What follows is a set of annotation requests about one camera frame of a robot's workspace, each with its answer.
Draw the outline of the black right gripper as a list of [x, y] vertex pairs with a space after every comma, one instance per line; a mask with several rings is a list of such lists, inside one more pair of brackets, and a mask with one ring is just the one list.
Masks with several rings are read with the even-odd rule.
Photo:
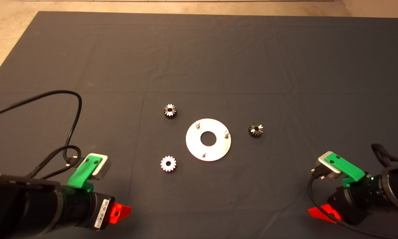
[[[365, 176], [347, 188], [339, 186], [329, 196], [328, 204], [321, 207], [337, 220], [343, 219], [347, 224], [357, 226], [367, 217], [382, 212], [383, 191], [380, 180], [380, 175]], [[308, 213], [316, 219], [336, 223], [317, 207], [308, 209]]]

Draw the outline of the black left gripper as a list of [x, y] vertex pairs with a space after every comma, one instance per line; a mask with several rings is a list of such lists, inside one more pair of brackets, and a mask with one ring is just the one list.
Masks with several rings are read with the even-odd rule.
[[130, 215], [132, 207], [115, 203], [115, 197], [85, 190], [63, 194], [63, 226], [99, 231]]

